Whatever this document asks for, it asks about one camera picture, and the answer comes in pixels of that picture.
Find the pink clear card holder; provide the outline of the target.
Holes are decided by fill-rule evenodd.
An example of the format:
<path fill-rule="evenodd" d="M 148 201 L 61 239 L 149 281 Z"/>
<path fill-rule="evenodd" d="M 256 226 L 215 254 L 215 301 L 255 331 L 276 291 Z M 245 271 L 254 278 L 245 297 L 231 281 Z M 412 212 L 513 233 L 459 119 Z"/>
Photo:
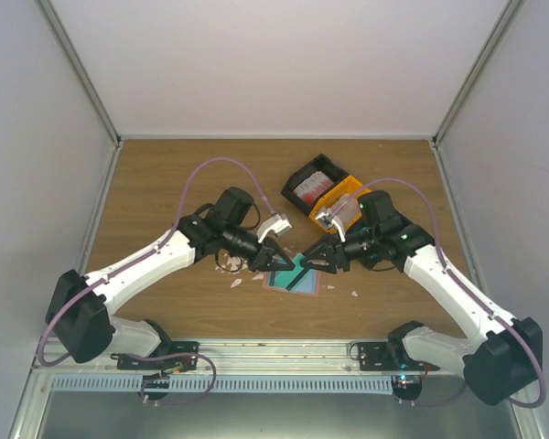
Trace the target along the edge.
<path fill-rule="evenodd" d="M 281 293 L 317 296 L 320 289 L 320 272 L 302 267 L 294 271 L 271 272 L 264 276 L 262 288 Z"/>

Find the teal credit card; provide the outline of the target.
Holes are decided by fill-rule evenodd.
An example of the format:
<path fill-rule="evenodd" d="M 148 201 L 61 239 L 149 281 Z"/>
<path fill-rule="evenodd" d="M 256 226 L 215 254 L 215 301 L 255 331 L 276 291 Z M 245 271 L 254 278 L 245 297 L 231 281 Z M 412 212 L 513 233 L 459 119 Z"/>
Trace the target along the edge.
<path fill-rule="evenodd" d="M 286 290 L 287 286 L 293 281 L 295 274 L 293 271 L 271 272 L 267 278 L 266 284 L 269 287 Z"/>
<path fill-rule="evenodd" d="M 295 278 L 287 286 L 286 291 L 295 294 L 312 294 L 316 293 L 318 288 L 318 273 L 313 270 L 306 270 L 301 266 L 301 261 L 304 259 L 302 253 L 298 253 L 293 262 L 296 267 L 293 271 Z"/>

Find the white red card orange bin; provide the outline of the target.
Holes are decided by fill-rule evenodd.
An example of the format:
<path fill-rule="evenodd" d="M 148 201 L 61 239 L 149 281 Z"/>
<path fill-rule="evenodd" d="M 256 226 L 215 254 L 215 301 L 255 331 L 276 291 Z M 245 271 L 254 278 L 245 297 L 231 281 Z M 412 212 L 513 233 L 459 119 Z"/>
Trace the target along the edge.
<path fill-rule="evenodd" d="M 361 217 L 359 203 L 356 198 L 353 198 L 347 204 L 344 204 L 349 197 L 350 194 L 343 194 L 333 205 L 334 208 L 340 205 L 343 206 L 343 208 L 337 213 L 337 216 L 340 218 L 345 230 L 351 228 L 352 225 Z"/>

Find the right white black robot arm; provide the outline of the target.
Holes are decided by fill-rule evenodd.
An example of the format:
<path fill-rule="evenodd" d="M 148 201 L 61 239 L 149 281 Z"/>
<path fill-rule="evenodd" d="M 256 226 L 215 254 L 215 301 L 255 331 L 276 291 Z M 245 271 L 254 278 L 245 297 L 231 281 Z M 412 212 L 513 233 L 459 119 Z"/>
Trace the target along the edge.
<path fill-rule="evenodd" d="M 336 232 L 304 254 L 302 264 L 326 273 L 346 272 L 352 262 L 390 262 L 422 286 L 450 315 L 464 336 L 438 333 L 411 321 L 387 337 L 387 359 L 395 369 L 427 363 L 463 379 L 488 405 L 511 400 L 533 382 L 539 384 L 540 406 L 546 396 L 543 374 L 543 331 L 530 317 L 516 318 L 484 295 L 445 256 L 435 233 L 410 221 L 391 196 L 376 190 L 357 198 L 364 225 L 347 233 L 334 209 L 323 208 L 316 220 Z"/>

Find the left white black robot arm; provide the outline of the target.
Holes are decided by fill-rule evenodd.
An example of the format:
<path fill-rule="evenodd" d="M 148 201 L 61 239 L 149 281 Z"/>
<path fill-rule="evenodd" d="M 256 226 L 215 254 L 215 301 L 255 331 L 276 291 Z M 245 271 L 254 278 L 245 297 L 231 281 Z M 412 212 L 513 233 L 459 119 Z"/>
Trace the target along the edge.
<path fill-rule="evenodd" d="M 47 336 L 59 340 L 66 349 L 65 359 L 79 364 L 102 354 L 120 354 L 150 369 L 163 368 L 172 350 L 168 334 L 150 319 L 125 320 L 116 312 L 166 276 L 220 252 L 244 260 L 252 272 L 293 270 L 294 263 L 275 240 L 290 230 L 290 221 L 275 213 L 260 225 L 243 226 L 255 206 L 250 194 L 229 187 L 216 202 L 182 217 L 158 239 L 121 261 L 87 274 L 65 272 L 45 317 Z"/>

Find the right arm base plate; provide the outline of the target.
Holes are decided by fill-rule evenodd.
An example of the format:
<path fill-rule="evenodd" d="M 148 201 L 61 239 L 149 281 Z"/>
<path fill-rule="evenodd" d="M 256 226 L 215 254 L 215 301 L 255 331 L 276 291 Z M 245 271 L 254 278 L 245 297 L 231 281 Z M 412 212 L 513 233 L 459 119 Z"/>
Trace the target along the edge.
<path fill-rule="evenodd" d="M 387 341 L 351 341 L 347 346 L 347 354 L 357 363 L 360 371 L 402 373 L 439 371 L 439 367 L 432 364 L 393 354 Z"/>

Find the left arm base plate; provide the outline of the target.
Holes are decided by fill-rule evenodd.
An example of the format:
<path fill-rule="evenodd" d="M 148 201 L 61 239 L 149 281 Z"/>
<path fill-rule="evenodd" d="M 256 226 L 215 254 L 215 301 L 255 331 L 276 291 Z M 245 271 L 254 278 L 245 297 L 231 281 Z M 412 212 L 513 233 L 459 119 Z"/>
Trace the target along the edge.
<path fill-rule="evenodd" d="M 148 357 L 143 359 L 135 355 L 112 354 L 120 370 L 152 370 L 152 371 L 190 371 L 197 367 L 196 356 L 199 351 L 197 341 L 171 341 L 161 344 Z"/>

